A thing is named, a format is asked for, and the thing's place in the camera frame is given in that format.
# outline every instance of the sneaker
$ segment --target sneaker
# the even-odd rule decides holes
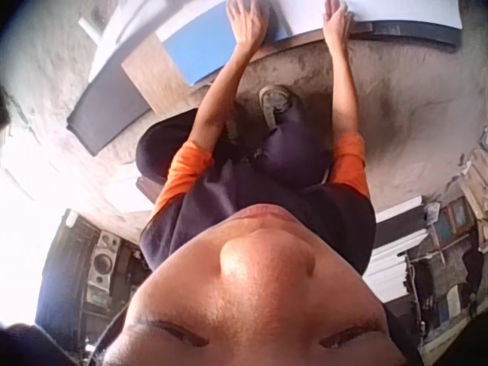
[[[271,85],[261,89],[259,104],[270,130],[285,122],[304,121],[300,98],[284,86]]]

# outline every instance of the blue panel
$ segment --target blue panel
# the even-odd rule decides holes
[[[272,11],[266,42],[289,37]],[[223,67],[232,56],[236,40],[223,2],[186,24],[163,46],[189,85]]]

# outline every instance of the loudspeaker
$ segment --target loudspeaker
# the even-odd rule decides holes
[[[122,239],[112,233],[102,231],[97,246],[91,255],[88,284],[111,294],[112,277]]]

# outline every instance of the dusty ground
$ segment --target dusty ground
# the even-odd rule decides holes
[[[103,27],[114,4],[30,2],[0,44],[0,77],[17,106],[14,119],[31,125],[69,186],[71,194],[59,199],[101,228],[136,242],[148,213],[118,213],[104,199],[103,187],[119,165],[133,161],[139,136],[160,117],[146,115],[96,158],[66,130],[95,54],[77,21],[83,15]],[[462,4],[463,46],[457,53],[404,43],[351,43],[376,210],[418,194],[445,199],[446,185],[486,124],[488,5],[482,0]],[[239,90],[248,123],[262,122],[258,90],[278,83],[290,85],[304,98],[314,123],[326,126],[331,71],[321,43],[251,65]]]

